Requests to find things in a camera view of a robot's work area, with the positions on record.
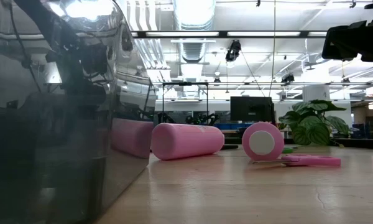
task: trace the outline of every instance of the green plant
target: green plant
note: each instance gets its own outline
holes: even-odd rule
[[[349,134],[348,125],[341,118],[325,116],[327,111],[344,111],[331,101],[313,100],[296,103],[293,110],[279,118],[279,129],[289,126],[292,129],[293,140],[296,144],[307,146],[312,142],[327,146],[330,143],[331,127],[340,133]]]

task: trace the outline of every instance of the ceiling duct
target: ceiling duct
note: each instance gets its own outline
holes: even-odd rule
[[[215,0],[173,0],[177,30],[211,30]],[[186,62],[199,62],[206,52],[206,43],[180,44],[181,57]]]

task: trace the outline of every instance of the desk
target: desk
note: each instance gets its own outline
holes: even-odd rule
[[[167,162],[152,156],[97,223],[373,223],[373,150],[322,154],[342,166],[251,164],[242,149]]]

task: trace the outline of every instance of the cable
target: cable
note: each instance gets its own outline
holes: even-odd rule
[[[21,37],[19,36],[19,33],[18,33],[18,30],[17,30],[17,27],[15,26],[14,11],[12,10],[12,4],[10,4],[10,6],[9,6],[9,10],[10,10],[10,16],[11,16],[11,24],[12,24],[12,28],[14,29],[15,36],[17,37],[17,40],[18,40],[18,42],[19,42],[19,45],[21,45],[22,53],[24,54],[25,60],[28,61],[28,65],[27,65],[27,66],[28,66],[28,68],[29,68],[29,72],[30,72],[30,74],[32,75],[33,81],[34,81],[34,83],[36,84],[36,87],[37,87],[39,93],[41,93],[42,90],[40,89],[39,84],[37,83],[37,80],[36,80],[36,77],[35,77],[35,73],[33,72],[33,70],[32,70],[32,66],[31,66],[31,64],[29,63],[29,59],[28,59],[28,56],[27,56],[27,54],[26,54],[26,50],[25,50],[24,43],[22,43],[22,40],[21,40]]]
[[[272,52],[272,78],[271,85],[269,86],[269,95],[271,97],[272,82],[274,81],[274,67],[275,67],[275,40],[276,40],[276,0],[274,0],[274,51]]]
[[[249,71],[250,71],[250,73],[251,73],[251,76],[253,76],[255,83],[256,83],[257,86],[259,87],[259,89],[260,89],[262,95],[265,97],[265,94],[264,94],[264,92],[262,91],[262,89],[261,89],[259,83],[257,82],[256,77],[254,76],[252,70],[250,69],[250,66],[249,66],[249,64],[248,64],[248,62],[247,62],[247,60],[246,60],[246,58],[245,58],[245,56],[244,56],[244,53],[243,53],[242,51],[241,51],[241,53],[242,53],[242,55],[243,55],[244,61],[246,62],[247,68],[249,69]]]

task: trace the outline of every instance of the white wall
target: white wall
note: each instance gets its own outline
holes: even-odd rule
[[[283,101],[275,102],[275,113],[276,119],[279,122],[279,117],[285,115],[288,111],[292,110],[292,105],[296,102]],[[334,102],[338,107],[347,108],[346,111],[332,111],[327,112],[326,115],[338,116],[345,120],[348,126],[352,126],[351,118],[351,104],[349,102]],[[206,111],[206,101],[200,102],[165,102],[165,111]],[[209,112],[214,113],[215,111],[229,111],[231,105],[229,101],[209,101]],[[156,101],[155,111],[162,111],[162,102]]]

